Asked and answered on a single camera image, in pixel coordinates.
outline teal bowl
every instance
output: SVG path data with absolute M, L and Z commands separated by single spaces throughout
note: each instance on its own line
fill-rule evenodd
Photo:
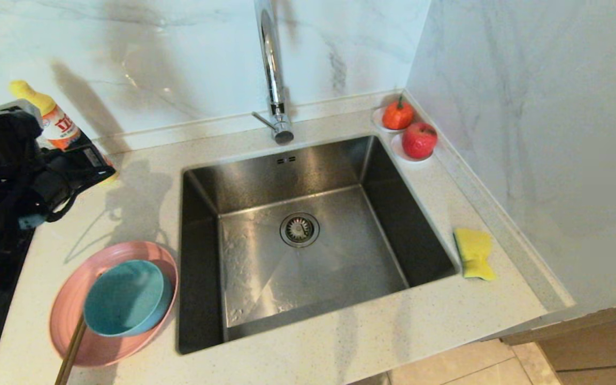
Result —
M 87 294 L 87 327 L 100 336 L 142 334 L 161 321 L 173 299 L 173 286 L 158 266 L 131 260 L 110 268 Z

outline small white dish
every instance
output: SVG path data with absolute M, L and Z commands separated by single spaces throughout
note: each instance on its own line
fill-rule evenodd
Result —
M 389 129 L 384 127 L 384 124 L 382 123 L 382 117 L 384 117 L 384 111 L 386 110 L 386 107 L 381 107 L 381 108 L 377 108 L 376 110 L 372 111 L 372 124 L 374 124 L 375 127 L 377 127 L 378 129 L 384 131 L 384 132 L 388 132 L 389 134 L 398 134 L 400 132 L 405 131 L 405 129 Z
M 401 160 L 405 161 L 406 163 L 417 164 L 417 163 L 420 163 L 421 161 L 428 160 L 429 158 L 432 157 L 430 155 L 424 159 L 415 159 L 415 158 L 411 158 L 410 156 L 408 156 L 405 153 L 405 151 L 403 151 L 403 135 L 396 135 L 394 136 L 394 138 L 391 139 L 391 149 L 394 151 L 396 156 L 398 156 Z

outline faucet spout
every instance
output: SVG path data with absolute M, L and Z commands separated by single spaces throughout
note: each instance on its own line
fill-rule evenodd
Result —
M 274 12 L 270 0 L 255 0 L 255 8 L 258 36 L 261 41 L 261 55 L 263 56 L 267 91 L 269 92 L 267 109 L 269 116 L 271 116 L 269 122 L 266 120 L 264 124 L 269 123 L 269 127 L 272 129 L 272 138 L 277 144 L 286 144 L 294 139 L 294 134 L 291 133 L 291 120 L 289 120 L 289 115 L 286 112 L 286 98 L 284 97 Z

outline sink basin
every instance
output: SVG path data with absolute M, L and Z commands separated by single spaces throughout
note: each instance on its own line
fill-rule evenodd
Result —
M 455 273 L 376 136 L 183 174 L 179 351 Z

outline drain strainer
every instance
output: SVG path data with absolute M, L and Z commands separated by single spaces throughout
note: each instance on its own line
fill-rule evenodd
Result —
M 289 246 L 306 247 L 318 238 L 320 224 L 312 215 L 297 212 L 284 218 L 279 232 L 284 243 Z

